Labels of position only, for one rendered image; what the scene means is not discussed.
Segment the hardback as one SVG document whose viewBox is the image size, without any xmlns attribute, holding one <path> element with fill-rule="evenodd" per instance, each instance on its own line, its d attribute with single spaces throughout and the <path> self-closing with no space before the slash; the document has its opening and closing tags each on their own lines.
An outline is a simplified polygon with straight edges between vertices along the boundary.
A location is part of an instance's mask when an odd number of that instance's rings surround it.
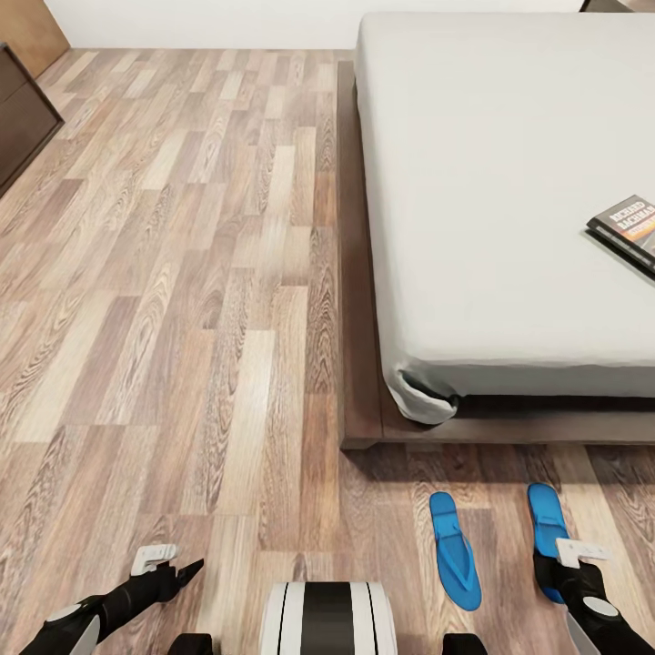
<svg viewBox="0 0 655 655">
<path fill-rule="evenodd" d="M 638 195 L 593 217 L 587 227 L 655 272 L 655 206 Z"/>
</svg>

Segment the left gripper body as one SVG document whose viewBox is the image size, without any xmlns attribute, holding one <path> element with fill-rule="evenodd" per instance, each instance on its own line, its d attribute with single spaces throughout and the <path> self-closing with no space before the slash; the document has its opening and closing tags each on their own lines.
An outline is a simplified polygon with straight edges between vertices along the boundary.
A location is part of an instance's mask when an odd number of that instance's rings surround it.
<svg viewBox="0 0 655 655">
<path fill-rule="evenodd" d="M 130 574 L 129 580 L 116 588 L 125 590 L 128 596 L 128 623 L 154 603 L 169 602 L 176 596 L 176 566 L 158 565 L 144 575 Z"/>
</svg>

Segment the sandal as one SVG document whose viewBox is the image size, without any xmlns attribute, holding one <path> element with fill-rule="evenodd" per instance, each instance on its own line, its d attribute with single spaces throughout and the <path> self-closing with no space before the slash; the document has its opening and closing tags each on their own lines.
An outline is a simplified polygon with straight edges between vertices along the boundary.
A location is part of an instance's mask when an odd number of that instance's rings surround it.
<svg viewBox="0 0 655 655">
<path fill-rule="evenodd" d="M 528 487 L 529 504 L 534 520 L 534 549 L 543 556 L 557 557 L 555 539 L 569 539 L 559 497 L 550 485 L 535 482 Z M 556 603 L 565 604 L 558 590 L 540 587 L 543 594 Z"/>
<path fill-rule="evenodd" d="M 429 505 L 442 586 L 462 609 L 477 610 L 481 587 L 472 547 L 459 528 L 456 503 L 447 492 L 436 492 L 430 496 Z"/>
</svg>

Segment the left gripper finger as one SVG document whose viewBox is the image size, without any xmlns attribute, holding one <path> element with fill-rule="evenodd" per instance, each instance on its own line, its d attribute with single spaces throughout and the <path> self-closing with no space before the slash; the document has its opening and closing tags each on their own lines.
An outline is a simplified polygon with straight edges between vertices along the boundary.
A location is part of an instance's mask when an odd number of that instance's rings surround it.
<svg viewBox="0 0 655 655">
<path fill-rule="evenodd" d="M 200 559 L 176 573 L 176 591 L 185 587 L 194 576 L 204 567 L 204 559 Z"/>
</svg>

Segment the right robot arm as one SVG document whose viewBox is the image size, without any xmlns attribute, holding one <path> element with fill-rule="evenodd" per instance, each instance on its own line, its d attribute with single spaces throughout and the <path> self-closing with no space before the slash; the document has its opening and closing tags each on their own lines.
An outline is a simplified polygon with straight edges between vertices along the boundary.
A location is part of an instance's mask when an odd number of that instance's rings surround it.
<svg viewBox="0 0 655 655">
<path fill-rule="evenodd" d="M 604 545 L 575 539 L 555 539 L 557 557 L 533 554 L 536 581 L 540 587 L 558 590 L 567 604 L 570 636 L 581 655 L 655 655 L 646 642 L 608 600 L 597 565 L 578 556 L 613 560 Z"/>
</svg>

